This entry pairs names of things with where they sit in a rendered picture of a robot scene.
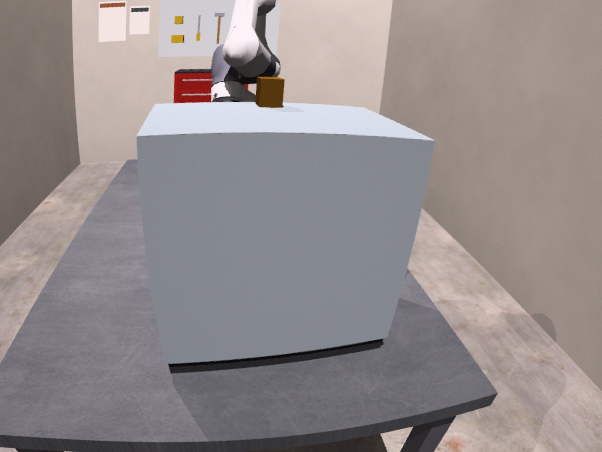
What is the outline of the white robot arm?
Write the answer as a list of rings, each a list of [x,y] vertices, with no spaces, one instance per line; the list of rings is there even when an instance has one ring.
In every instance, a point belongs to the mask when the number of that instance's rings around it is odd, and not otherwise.
[[[265,37],[266,14],[275,4],[276,0],[236,0],[226,41],[213,53],[211,102],[255,102],[256,95],[245,84],[256,84],[257,77],[278,77],[280,61]]]

